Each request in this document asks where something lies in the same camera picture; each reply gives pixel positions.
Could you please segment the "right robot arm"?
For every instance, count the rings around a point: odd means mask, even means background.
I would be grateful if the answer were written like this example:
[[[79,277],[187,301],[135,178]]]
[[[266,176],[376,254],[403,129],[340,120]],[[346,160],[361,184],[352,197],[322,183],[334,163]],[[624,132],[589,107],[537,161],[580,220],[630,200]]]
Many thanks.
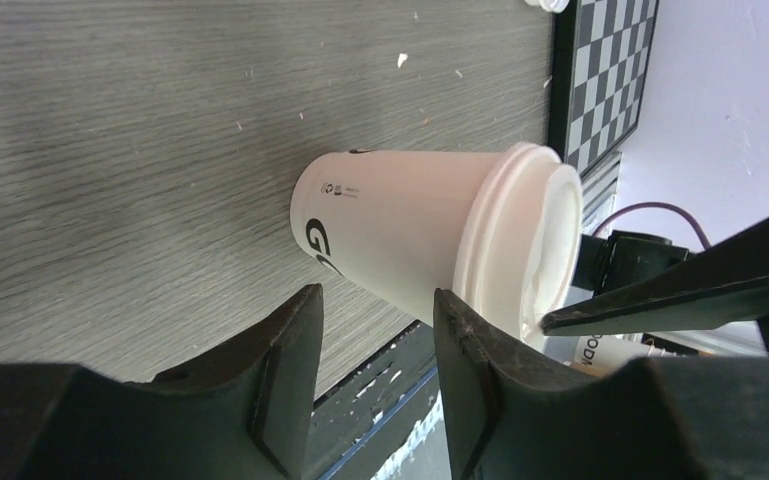
[[[769,218],[698,253],[649,234],[585,235],[573,284],[592,299],[545,315],[544,333],[714,330],[754,321],[769,350]]]

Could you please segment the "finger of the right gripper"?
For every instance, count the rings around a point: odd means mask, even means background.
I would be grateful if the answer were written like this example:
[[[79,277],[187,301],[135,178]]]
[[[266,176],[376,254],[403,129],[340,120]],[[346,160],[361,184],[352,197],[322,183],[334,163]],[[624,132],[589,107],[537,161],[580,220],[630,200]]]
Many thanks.
[[[769,315],[769,218],[642,282],[543,317],[552,336],[713,330]]]

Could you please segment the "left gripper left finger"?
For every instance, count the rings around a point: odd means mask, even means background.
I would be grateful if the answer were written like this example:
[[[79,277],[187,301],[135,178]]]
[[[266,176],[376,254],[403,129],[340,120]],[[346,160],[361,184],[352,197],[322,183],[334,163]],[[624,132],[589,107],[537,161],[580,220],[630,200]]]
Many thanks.
[[[0,364],[0,479],[299,479],[323,289],[147,383]]]

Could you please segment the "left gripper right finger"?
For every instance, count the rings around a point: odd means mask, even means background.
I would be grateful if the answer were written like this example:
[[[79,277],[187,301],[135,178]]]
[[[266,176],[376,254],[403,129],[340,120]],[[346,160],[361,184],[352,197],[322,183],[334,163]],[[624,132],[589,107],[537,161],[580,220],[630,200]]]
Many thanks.
[[[434,295],[455,479],[769,479],[769,357],[577,371]]]

